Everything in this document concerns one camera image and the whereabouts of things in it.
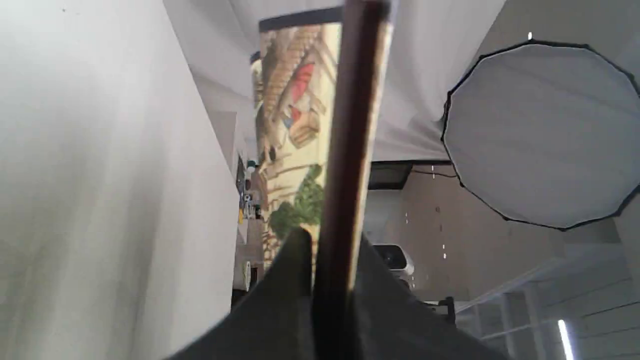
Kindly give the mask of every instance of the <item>black cable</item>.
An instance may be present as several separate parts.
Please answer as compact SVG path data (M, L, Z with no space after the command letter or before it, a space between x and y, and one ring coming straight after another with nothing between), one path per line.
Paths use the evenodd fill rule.
M455 175L447 175L441 172L426 172L426 171L420 171L420 170L411 170L411 172L417 172L418 174L425 174L425 175L437 175L437 176L449 177L451 179L454 177L457 177Z

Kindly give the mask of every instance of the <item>softbox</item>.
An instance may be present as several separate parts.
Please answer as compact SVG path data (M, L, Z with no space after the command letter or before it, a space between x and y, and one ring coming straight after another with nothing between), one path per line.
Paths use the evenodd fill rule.
M638 88L588 45L530 40L449 92L442 140L460 184L504 218L568 229L640 183Z

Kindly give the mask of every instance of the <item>white fabric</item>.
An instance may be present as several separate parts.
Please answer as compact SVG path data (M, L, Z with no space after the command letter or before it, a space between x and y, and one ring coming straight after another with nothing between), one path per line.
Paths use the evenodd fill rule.
M445 144L462 183L504 216L566 228L606 217L640 183L640 100L585 50L526 45L455 91Z
M258 21L339 6L340 0L165 0L192 69L246 98ZM440 141L447 92L466 71L504 0L401 0L376 132L374 160L448 160ZM253 119L244 122L255 141Z

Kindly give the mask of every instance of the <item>fluorescent light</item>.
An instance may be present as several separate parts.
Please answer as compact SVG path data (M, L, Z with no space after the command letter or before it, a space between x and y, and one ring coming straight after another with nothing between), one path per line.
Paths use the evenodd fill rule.
M571 350L571 341L569 341L569 333L566 330L564 320L558 320L558 329L560 329L560 338L562 338L562 346L564 348L564 358L573 360L573 351Z

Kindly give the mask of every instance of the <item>octagonal softbox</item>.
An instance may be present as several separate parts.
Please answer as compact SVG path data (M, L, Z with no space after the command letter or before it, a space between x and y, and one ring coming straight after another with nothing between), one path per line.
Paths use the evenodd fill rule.
M633 76L588 45L531 40L480 57L442 135L462 186L508 220L568 229L616 214L640 183Z

